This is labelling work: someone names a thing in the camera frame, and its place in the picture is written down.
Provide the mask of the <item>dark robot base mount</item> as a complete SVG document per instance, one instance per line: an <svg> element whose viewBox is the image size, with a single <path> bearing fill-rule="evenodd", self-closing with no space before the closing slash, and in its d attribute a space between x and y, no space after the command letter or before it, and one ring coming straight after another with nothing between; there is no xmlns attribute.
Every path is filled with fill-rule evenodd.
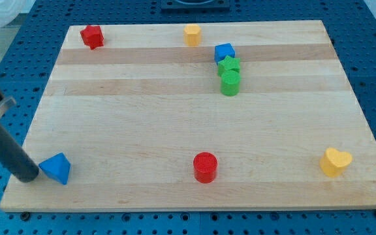
<svg viewBox="0 0 376 235"><path fill-rule="evenodd" d="M228 10L229 0L161 0L161 10Z"/></svg>

